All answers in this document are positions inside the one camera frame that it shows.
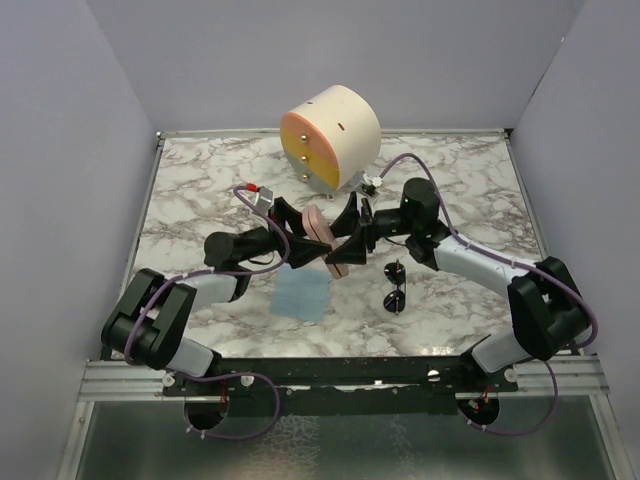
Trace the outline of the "light blue cleaning cloth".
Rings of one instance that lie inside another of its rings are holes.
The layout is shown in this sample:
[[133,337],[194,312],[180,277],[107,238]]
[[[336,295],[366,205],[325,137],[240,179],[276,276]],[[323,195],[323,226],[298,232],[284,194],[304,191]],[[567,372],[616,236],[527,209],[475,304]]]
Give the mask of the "light blue cleaning cloth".
[[327,308],[330,280],[326,270],[292,269],[284,265],[276,276],[269,312],[305,322],[321,322]]

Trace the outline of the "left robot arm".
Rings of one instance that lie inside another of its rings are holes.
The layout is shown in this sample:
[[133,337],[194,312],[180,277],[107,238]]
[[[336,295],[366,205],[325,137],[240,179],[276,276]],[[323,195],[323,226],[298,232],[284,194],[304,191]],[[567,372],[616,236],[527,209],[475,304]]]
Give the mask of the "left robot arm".
[[278,198],[260,215],[266,226],[240,234],[210,234],[202,270],[171,279],[149,268],[139,270],[102,328],[102,345],[131,364],[185,374],[199,394],[214,392],[221,380],[221,355],[184,337],[190,314],[243,296],[251,278],[260,273],[242,267],[243,262],[277,253],[280,262],[264,268],[264,273],[285,264],[299,268],[328,255],[335,241],[315,208],[298,212]]

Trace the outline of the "pink glasses case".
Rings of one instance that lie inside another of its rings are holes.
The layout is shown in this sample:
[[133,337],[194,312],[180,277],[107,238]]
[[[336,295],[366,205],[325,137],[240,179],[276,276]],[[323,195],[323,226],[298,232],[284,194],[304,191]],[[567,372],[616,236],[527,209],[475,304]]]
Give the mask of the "pink glasses case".
[[[315,240],[330,246],[333,250],[338,246],[338,241],[332,233],[329,224],[316,205],[310,205],[302,211],[302,226],[311,240]],[[322,256],[325,265],[334,279],[341,279],[349,275],[346,264],[331,264],[326,261],[327,254]]]

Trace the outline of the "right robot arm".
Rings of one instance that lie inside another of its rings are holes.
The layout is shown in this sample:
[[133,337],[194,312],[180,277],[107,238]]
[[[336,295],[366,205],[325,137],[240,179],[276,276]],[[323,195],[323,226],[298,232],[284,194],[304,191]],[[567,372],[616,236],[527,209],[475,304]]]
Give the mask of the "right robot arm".
[[508,365],[550,359],[594,327],[593,315],[562,261],[510,259],[474,244],[440,220],[444,211],[437,188],[424,178],[405,182],[394,209],[373,211],[367,199],[351,196],[329,227],[343,242],[327,260],[363,265],[378,240],[403,235],[417,263],[462,276],[503,297],[510,308],[510,327],[469,348],[459,367],[461,383],[472,391],[486,388]]

